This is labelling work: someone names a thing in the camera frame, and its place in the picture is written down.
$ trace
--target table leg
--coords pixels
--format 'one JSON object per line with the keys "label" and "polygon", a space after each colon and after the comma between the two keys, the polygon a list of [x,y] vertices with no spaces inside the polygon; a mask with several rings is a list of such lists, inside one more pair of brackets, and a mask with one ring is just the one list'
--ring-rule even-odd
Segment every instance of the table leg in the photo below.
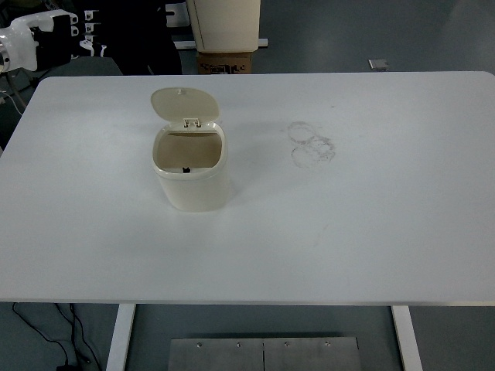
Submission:
{"label": "table leg", "polygon": [[391,308],[404,371],[422,371],[423,366],[419,357],[409,307],[407,305],[393,305]]}
{"label": "table leg", "polygon": [[129,341],[131,340],[132,321],[136,304],[120,304],[115,319],[114,334],[111,338],[107,371],[124,371]]}

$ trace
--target white trash bin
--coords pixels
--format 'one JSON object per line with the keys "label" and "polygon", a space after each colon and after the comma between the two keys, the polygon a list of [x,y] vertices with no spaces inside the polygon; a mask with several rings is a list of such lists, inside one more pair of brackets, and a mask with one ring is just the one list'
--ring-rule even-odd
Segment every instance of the white trash bin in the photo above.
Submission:
{"label": "white trash bin", "polygon": [[190,212],[219,209],[230,186],[227,142],[214,122],[217,101],[201,90],[170,87],[153,93],[152,106],[169,122],[156,135],[153,167],[170,203]]}

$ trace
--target trash can lid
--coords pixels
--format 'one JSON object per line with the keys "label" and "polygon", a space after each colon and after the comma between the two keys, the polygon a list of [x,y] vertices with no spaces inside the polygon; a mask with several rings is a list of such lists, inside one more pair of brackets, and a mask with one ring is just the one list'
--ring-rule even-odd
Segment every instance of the trash can lid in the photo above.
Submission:
{"label": "trash can lid", "polygon": [[218,103],[206,91],[192,87],[167,87],[152,94],[155,112],[172,125],[184,126],[185,120],[197,119],[206,124],[218,119]]}

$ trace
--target metal panel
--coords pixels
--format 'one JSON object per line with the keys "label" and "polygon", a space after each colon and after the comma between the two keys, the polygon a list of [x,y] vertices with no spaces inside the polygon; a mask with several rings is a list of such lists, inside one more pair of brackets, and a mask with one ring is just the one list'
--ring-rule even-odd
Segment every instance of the metal panel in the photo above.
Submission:
{"label": "metal panel", "polygon": [[265,339],[265,371],[359,371],[356,338]]}
{"label": "metal panel", "polygon": [[173,339],[169,371],[360,371],[356,338]]}
{"label": "metal panel", "polygon": [[263,371],[263,339],[173,339],[169,371]]}

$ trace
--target table top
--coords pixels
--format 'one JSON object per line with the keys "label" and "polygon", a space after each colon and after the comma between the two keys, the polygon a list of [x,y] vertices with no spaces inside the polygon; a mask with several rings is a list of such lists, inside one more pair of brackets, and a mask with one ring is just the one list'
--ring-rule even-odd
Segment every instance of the table top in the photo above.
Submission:
{"label": "table top", "polygon": [[[174,209],[151,94],[220,106],[232,194]],[[0,300],[495,305],[495,78],[53,77],[0,158]]]}

